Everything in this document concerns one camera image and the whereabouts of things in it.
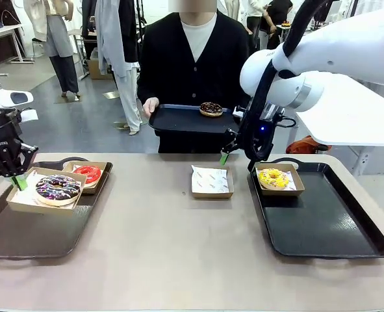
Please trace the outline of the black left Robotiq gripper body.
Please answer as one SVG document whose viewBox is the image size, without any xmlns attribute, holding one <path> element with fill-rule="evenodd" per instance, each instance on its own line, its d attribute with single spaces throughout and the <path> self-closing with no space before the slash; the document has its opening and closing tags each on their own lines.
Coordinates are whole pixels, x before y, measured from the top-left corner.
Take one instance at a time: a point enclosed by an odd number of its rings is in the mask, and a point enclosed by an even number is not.
<svg viewBox="0 0 384 312">
<path fill-rule="evenodd" d="M 20 147 L 18 142 L 23 141 L 19 138 L 21 128 L 19 123 L 22 121 L 21 111 L 18 109 L 0 109 L 0 147 L 6 148 L 11 152 L 15 163 L 21 162 Z"/>
</svg>

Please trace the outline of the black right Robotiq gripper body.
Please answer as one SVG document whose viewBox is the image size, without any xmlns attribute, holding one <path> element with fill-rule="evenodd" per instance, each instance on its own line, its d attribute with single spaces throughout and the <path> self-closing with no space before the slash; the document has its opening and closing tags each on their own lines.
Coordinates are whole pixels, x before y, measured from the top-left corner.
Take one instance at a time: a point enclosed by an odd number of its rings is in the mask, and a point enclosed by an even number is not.
<svg viewBox="0 0 384 312">
<path fill-rule="evenodd" d="M 253 150 L 255 153 L 266 153 L 272 149 L 276 123 L 267 120 L 246 122 L 240 129 L 240 147 L 244 151 Z"/>
</svg>

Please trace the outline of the person's right hand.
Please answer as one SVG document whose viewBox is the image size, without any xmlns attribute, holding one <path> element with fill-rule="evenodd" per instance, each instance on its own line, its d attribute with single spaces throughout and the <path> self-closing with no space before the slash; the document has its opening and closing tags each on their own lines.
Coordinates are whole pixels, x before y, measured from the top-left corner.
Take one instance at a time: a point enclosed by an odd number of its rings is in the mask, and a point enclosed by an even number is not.
<svg viewBox="0 0 384 312">
<path fill-rule="evenodd" d="M 145 115 L 149 118 L 159 106 L 159 99 L 157 97 L 150 97 L 143 104 L 143 110 Z"/>
</svg>

